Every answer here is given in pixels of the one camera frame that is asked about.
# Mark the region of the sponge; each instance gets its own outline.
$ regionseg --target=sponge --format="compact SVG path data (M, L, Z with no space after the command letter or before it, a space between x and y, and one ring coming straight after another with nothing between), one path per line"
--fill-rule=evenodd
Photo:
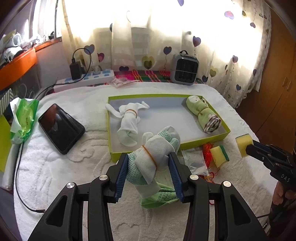
M210 149L210 152L217 168L229 161L228 155L222 145Z
M252 137L249 134L245 134L235 138L235 140L237 142L237 147L239 148L239 152L241 153L241 156L242 157L247 156L247 153L246 153L247 146L250 144L252 145L254 144Z

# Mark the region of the green packaging bag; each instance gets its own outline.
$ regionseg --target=green packaging bag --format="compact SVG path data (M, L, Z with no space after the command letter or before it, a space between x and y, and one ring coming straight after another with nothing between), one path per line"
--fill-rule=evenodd
M14 144L21 144L31 135L39 101L36 99L15 98L10 102L13 122L10 139Z

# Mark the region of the phone screen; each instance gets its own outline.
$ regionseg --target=phone screen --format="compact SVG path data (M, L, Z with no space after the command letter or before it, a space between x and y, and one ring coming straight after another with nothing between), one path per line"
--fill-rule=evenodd
M66 154L85 132L84 126L57 104L53 104L38 121L62 154Z

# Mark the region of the metal screw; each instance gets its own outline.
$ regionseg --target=metal screw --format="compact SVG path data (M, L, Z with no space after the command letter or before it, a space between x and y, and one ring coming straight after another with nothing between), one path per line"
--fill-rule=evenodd
M105 181L106 179L108 178L108 176L107 175L101 175L101 176L99 176L99 179L101 180L101 181Z
M67 183L67 188L73 188L75 186L75 183Z
M231 182L225 181L223 182L223 185L229 188L231 186Z
M190 179L191 179L191 180L197 180L197 179L198 179L198 175L191 174L191 175L190 175Z

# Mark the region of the curtain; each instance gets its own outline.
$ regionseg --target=curtain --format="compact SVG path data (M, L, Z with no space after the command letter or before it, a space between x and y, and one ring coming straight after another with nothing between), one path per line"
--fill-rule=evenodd
M233 107L259 90L271 36L262 0L62 0L62 42L67 60L91 52L91 68L171 69L182 50L199 60L197 78ZM89 53L77 51L84 66Z

